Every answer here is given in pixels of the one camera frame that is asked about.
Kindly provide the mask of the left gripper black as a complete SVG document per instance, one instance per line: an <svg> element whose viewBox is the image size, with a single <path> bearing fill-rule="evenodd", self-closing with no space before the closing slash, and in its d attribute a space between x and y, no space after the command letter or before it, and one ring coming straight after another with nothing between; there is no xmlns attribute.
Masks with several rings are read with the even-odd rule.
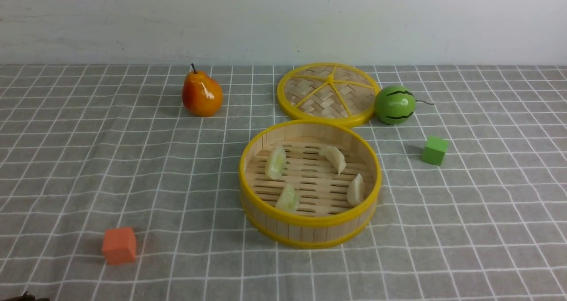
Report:
<svg viewBox="0 0 567 301"><path fill-rule="evenodd" d="M28 291L26 291L22 295L9 298L9 301L50 301L50 299L48 297L38 298L35 295L30 294Z"/></svg>

